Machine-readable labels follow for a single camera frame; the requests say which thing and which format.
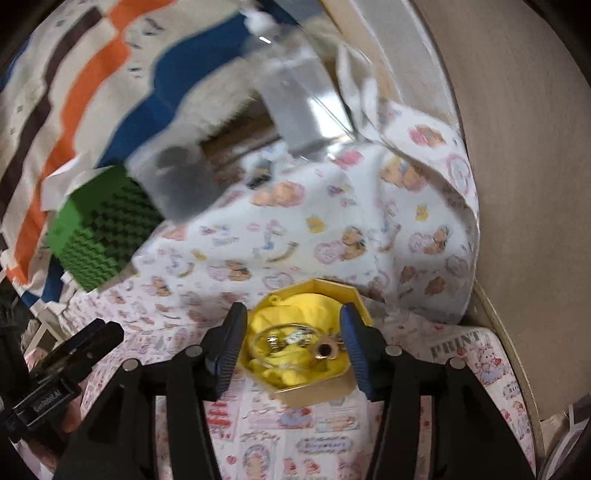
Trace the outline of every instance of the striped towel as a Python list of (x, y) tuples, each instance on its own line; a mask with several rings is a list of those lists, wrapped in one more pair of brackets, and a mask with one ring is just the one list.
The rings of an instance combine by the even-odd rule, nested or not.
[[(334, 30), (317, 0), (281, 3), (306, 26)], [(277, 2), (260, 4), (276, 21), (296, 23)], [(96, 167), (121, 163), (173, 122), (207, 136), (241, 111), (252, 90), (238, 8), (229, 0), (68, 0), (20, 49), (0, 79), (0, 264), (33, 313), (75, 290), (44, 246), (43, 180), (78, 153)]]

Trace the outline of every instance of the clear plastic container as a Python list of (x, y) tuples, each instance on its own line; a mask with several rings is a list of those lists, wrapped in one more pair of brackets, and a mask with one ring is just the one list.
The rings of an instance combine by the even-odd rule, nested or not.
[(169, 128), (137, 149), (125, 166), (158, 211), (177, 224), (202, 213), (223, 193), (191, 126)]
[(254, 86), (292, 155), (308, 156), (354, 139), (335, 86), (301, 29), (276, 25), (261, 30), (246, 43), (244, 54)]

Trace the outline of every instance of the beige wall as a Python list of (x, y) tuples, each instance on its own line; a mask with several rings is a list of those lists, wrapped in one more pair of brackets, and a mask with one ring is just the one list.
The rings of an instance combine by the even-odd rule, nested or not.
[(541, 418), (591, 391), (591, 89), (521, 0), (415, 0), (452, 80), (481, 202), (477, 278)]

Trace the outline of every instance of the yellow fabric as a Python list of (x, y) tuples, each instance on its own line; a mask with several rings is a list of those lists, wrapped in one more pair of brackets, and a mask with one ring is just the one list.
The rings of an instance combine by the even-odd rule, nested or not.
[[(317, 293), (301, 293), (285, 300), (271, 297), (271, 307), (255, 312), (248, 322), (246, 333), (247, 345), (252, 345), (256, 335), (263, 330), (286, 323), (301, 323), (321, 331), (322, 334), (334, 335), (340, 331), (339, 315), (342, 304), (330, 297)], [(278, 332), (280, 340), (294, 329), (285, 328)], [(251, 355), (261, 356), (262, 359), (276, 368), (267, 368), (257, 359), (249, 362), (249, 368), (260, 375), (268, 383), (278, 387), (295, 387), (312, 383), (324, 378), (334, 377), (343, 373), (349, 365), (346, 353), (340, 352), (334, 360), (317, 361), (308, 348), (297, 345), (287, 345), (283, 350), (271, 353), (266, 339), (252, 346)], [(290, 364), (293, 368), (281, 367)]]

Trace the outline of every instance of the orange stripe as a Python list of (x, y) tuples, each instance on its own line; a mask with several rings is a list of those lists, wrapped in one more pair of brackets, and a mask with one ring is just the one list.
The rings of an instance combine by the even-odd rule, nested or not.
[(63, 133), (51, 151), (41, 177), (37, 180), (33, 199), (18, 234), (14, 250), (17, 266), (7, 269), (7, 277), (20, 284), (28, 283), (29, 264), (37, 250), (47, 214), (41, 211), (41, 184), (51, 173), (74, 158), (73, 139), (90, 100), (109, 76), (129, 58), (129, 48), (122, 40), (123, 30), (140, 15), (165, 7), (174, 0), (122, 0), (108, 15), (119, 31), (117, 37), (92, 57), (78, 75), (61, 111)]

